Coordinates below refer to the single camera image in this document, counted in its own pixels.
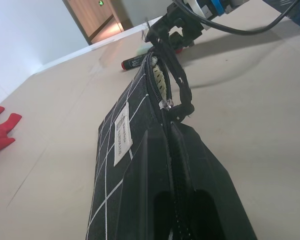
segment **black cable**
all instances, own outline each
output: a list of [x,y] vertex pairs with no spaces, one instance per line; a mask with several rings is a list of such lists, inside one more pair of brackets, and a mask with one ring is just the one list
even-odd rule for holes
[[200,15],[194,13],[192,10],[190,10],[184,3],[182,0],[173,0],[173,2],[182,10],[184,11],[184,13],[186,13],[189,17],[193,18],[194,20],[197,20],[211,28],[214,29],[218,29],[220,31],[225,31],[228,32],[230,34],[236,34],[236,35],[245,35],[245,36],[249,36],[249,35],[255,35],[255,34],[260,34],[263,33],[265,31],[268,31],[269,29],[271,29],[272,27],[274,27],[275,25],[277,25],[291,10],[292,8],[294,8],[299,2],[300,0],[294,0],[294,2],[283,12],[280,14],[280,16],[278,16],[273,22],[271,22],[269,25],[261,27],[259,29],[256,30],[239,30],[239,29],[235,29],[235,28],[231,28],[231,27],[227,27],[221,24],[218,24],[216,22],[210,21],[204,17],[201,17]]

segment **black zipper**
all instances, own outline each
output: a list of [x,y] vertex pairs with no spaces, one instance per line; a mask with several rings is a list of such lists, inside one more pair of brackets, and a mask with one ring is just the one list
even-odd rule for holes
[[[166,109],[160,109],[159,103],[163,100],[161,93],[158,89],[158,86],[155,81],[153,69],[152,69],[152,56],[153,53],[150,53],[146,56],[146,64],[145,64],[145,74],[148,78],[147,81],[147,88],[148,88],[148,94],[151,101],[151,104],[154,108],[155,114],[157,115],[158,119],[162,122],[162,127],[164,130],[164,133],[166,135],[167,139],[167,150],[171,155],[171,122],[167,116],[167,110]],[[166,70],[166,67],[163,62],[161,62],[158,59],[158,63],[161,68],[164,77],[166,78],[166,86],[167,86],[167,98],[172,99],[172,93],[171,93],[171,87],[170,87],[170,79],[168,76],[168,72]],[[175,179],[173,178],[173,171],[172,171],[172,159],[170,157],[170,160],[168,162],[168,168],[169,168],[169,178],[170,178],[170,187],[172,191],[172,198],[174,203],[174,212],[175,212],[175,231],[174,231],[174,238],[181,239],[181,240],[187,240],[192,239],[192,234],[190,234],[187,224],[185,223],[184,219],[182,218],[181,212],[181,206],[178,201],[178,189],[177,189],[177,183],[175,183]]]

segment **white grid line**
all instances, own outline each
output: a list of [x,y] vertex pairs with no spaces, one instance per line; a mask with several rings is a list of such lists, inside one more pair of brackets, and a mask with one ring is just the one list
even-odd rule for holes
[[[145,94],[145,96],[142,98],[142,100],[140,101],[140,103],[139,103],[138,107],[136,108],[136,110],[135,110],[135,112],[133,113],[133,115],[132,115],[132,117],[131,117],[131,119],[130,119],[130,121],[129,121],[129,122],[131,122],[131,120],[132,120],[132,119],[133,119],[133,117],[135,116],[135,113],[138,111],[138,109],[140,108],[140,106],[141,106],[142,102],[144,101],[144,99],[145,99],[147,96],[148,96],[148,94]],[[105,159],[108,157],[108,154],[110,153],[110,151],[111,151],[112,147],[114,147],[114,143],[112,144],[112,146],[110,147],[110,149],[109,149],[109,150],[108,150],[108,152],[106,153],[106,155],[105,155],[105,158],[104,158],[104,159],[103,159],[103,161],[102,161],[102,165],[101,165],[101,167],[103,166],[103,163],[104,163]]]
[[[115,192],[116,189],[118,189],[118,187],[122,184],[123,182],[123,179],[121,179],[121,181],[113,188],[113,190],[110,192],[110,194],[107,196],[107,199],[110,198],[110,196]],[[101,203],[101,205],[99,206],[99,208],[96,210],[96,212],[94,213],[91,221],[89,222],[89,226],[88,226],[88,229],[90,228],[91,224],[92,224],[92,221],[93,219],[95,218],[96,214],[99,212],[99,210],[101,209],[101,207],[105,204],[105,200]]]
[[[135,90],[135,88],[137,87],[137,85],[139,84],[139,82],[141,81],[141,79],[142,79],[145,75],[146,75],[146,74],[143,74],[143,75],[139,78],[139,80],[138,80],[138,82],[136,83],[136,85],[134,86],[132,92]],[[131,90],[131,88],[132,88],[133,82],[134,82],[134,80],[132,80],[131,85],[130,85],[130,87],[129,87],[129,90],[128,90],[128,92],[127,92],[128,94],[127,94],[127,97],[126,97],[126,102],[128,101],[129,97],[130,97],[131,94],[132,94],[132,92],[130,93],[130,90]],[[134,115],[135,115],[136,112],[138,111],[140,105],[142,104],[142,102],[144,101],[144,99],[145,99],[147,96],[148,96],[148,94],[146,94],[146,95],[142,98],[141,102],[139,103],[137,109],[134,111],[134,113],[133,113],[131,119],[129,120],[129,122],[132,120],[132,118],[134,117]],[[120,98],[120,99],[116,102],[116,105],[115,105],[115,107],[114,107],[114,110],[113,110],[113,113],[112,113],[112,117],[111,117],[110,128],[108,129],[107,133],[105,134],[103,142],[99,145],[99,150],[102,148],[103,143],[104,143],[104,141],[105,141],[105,139],[106,139],[106,137],[107,137],[107,134],[109,134],[109,132],[110,132],[110,129],[111,129],[112,125],[113,125],[112,119],[113,119],[114,111],[115,111],[115,109],[116,109],[116,106],[118,105],[118,103],[119,103],[121,100],[122,100],[122,98]],[[119,112],[117,113],[117,115],[120,113],[121,109],[122,109],[125,105],[123,105],[123,106],[120,108],[120,110],[119,110]],[[104,122],[104,124],[102,125],[101,134],[100,134],[100,136],[99,136],[100,140],[102,139],[103,127],[104,127],[105,124],[107,123],[108,119],[107,119],[107,120]],[[121,181],[119,182],[119,184],[118,184],[118,185],[110,192],[110,194],[109,194],[108,196],[106,195],[106,167],[107,167],[107,156],[108,156],[109,152],[111,151],[112,147],[114,146],[114,144],[112,144],[112,146],[110,147],[110,149],[108,149],[108,148],[109,148],[109,141],[110,141],[110,136],[109,136],[109,139],[108,139],[108,146],[107,146],[106,157],[104,158],[104,160],[103,160],[103,162],[102,162],[102,164],[101,164],[100,170],[99,170],[99,172],[97,173],[97,176],[96,176],[96,179],[95,179],[94,190],[93,190],[93,198],[92,198],[92,206],[91,206],[90,217],[89,217],[89,226],[88,226],[86,238],[88,238],[90,225],[91,225],[93,219],[95,218],[96,214],[98,213],[98,211],[100,210],[100,208],[101,208],[101,207],[103,206],[103,204],[105,203],[105,218],[106,218],[106,219],[105,219],[105,221],[106,221],[106,223],[105,223],[105,225],[106,225],[106,226],[105,226],[105,227],[106,227],[106,228],[105,228],[105,231],[106,231],[106,239],[107,239],[107,199],[109,198],[110,195],[112,195],[112,193],[118,188],[118,186],[119,186],[119,185],[122,183],[122,181],[123,181],[123,180],[121,180]],[[133,155],[132,155],[131,149],[129,150],[129,152],[130,152],[130,158],[132,159],[132,158],[133,158]],[[94,201],[94,193],[95,193],[95,187],[96,187],[96,182],[97,182],[98,176],[99,176],[99,174],[100,174],[100,171],[101,171],[101,168],[102,168],[104,162],[106,162],[106,163],[105,163],[105,200],[104,200],[103,203],[100,205],[100,207],[97,209],[97,211],[95,212],[94,216],[93,216],[92,219],[91,219],[92,208],[93,208],[93,201]]]
[[[135,90],[136,86],[139,84],[139,82],[140,82],[140,80],[143,78],[143,76],[145,76],[145,74],[143,74],[143,75],[140,77],[140,79],[138,80],[138,82],[137,82],[136,85],[134,86],[132,92]],[[124,106],[125,106],[125,105],[121,106],[120,110],[118,111],[118,113],[116,114],[116,116],[115,116],[114,119],[116,119],[116,117],[117,117],[118,114],[121,112],[121,109],[122,109]],[[108,131],[106,132],[105,137],[104,137],[104,140],[103,140],[103,142],[102,142],[100,148],[102,148],[103,143],[104,143],[104,141],[105,141],[105,139],[106,139],[106,136],[108,135],[108,133],[109,133],[109,131],[110,131],[110,129],[111,129],[111,126],[112,126],[112,124],[110,125],[110,128],[109,128]]]
[[[115,104],[115,107],[114,107],[114,110],[112,112],[112,116],[111,116],[111,121],[110,121],[110,129],[112,127],[112,121],[113,121],[113,116],[114,116],[114,112],[115,112],[115,109],[118,105],[118,100],[116,101],[116,104]],[[110,143],[110,136],[109,136],[109,139],[108,139],[108,146],[106,148],[106,153],[109,151],[109,143]],[[104,192],[105,192],[105,237],[106,237],[106,240],[108,239],[108,208],[107,208],[107,193],[106,193],[106,167],[107,167],[107,154],[106,154],[106,159],[105,159],[105,175],[104,175]]]
[[[130,93],[130,91],[131,91],[133,82],[134,82],[134,80],[132,80],[131,85],[130,85],[130,87],[129,87],[128,94],[127,94],[126,100],[125,100],[125,105],[126,105],[127,102],[128,102],[128,99],[129,99],[129,93]],[[109,130],[111,130],[112,125],[113,125],[112,120],[113,120],[113,119],[111,119],[111,125],[110,125]],[[110,143],[110,135],[109,135],[108,147],[107,147],[107,149],[106,149],[106,157],[105,157],[105,240],[108,240],[108,202],[107,202],[107,193],[106,193],[106,188],[107,188],[107,187],[106,187],[106,178],[107,178],[107,176],[106,176],[106,168],[107,168],[107,164],[108,164],[109,143]]]
[[132,151],[131,151],[131,149],[129,150],[129,154],[130,154],[130,158],[131,158],[131,160],[132,160],[132,158],[133,158],[133,154],[132,154]]
[[[100,133],[100,135],[99,135],[99,137],[98,137],[98,141],[99,141],[99,138],[100,138],[100,141],[101,141],[101,139],[102,139],[103,128],[104,128],[104,124],[102,125],[101,133]],[[100,155],[98,155],[98,157],[97,157],[95,166],[96,166],[97,162],[99,161],[99,159],[100,159]],[[94,202],[94,193],[95,193],[95,186],[96,186],[96,180],[97,180],[97,179],[98,179],[98,175],[96,176],[95,183],[94,183],[94,187],[93,187],[93,196],[92,196],[92,204],[91,204],[91,211],[90,211],[90,216],[89,216],[89,222],[91,221],[91,216],[92,216],[92,208],[93,208],[93,202]],[[86,240],[88,239],[88,235],[89,235],[89,227],[88,227],[87,233],[86,233]]]

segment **black bag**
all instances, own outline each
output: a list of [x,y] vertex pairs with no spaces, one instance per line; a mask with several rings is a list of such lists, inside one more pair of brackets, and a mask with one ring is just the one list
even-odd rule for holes
[[[154,79],[153,57],[167,101]],[[180,87],[181,105],[170,100],[165,64]],[[194,111],[191,100],[174,53],[149,52],[99,127],[88,240],[256,239],[228,172],[181,123]],[[126,103],[133,144],[114,166],[114,122]]]

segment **beige table surface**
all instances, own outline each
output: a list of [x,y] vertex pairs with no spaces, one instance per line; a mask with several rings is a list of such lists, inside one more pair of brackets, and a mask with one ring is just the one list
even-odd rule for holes
[[[216,21],[249,29],[277,15],[251,0]],[[0,240],[85,238],[97,129],[137,71],[122,72],[121,61],[141,43],[136,33],[52,67],[2,103],[0,122],[23,118],[0,152]],[[179,58],[196,107],[184,122],[229,171],[258,238],[299,240],[300,28],[210,29]]]

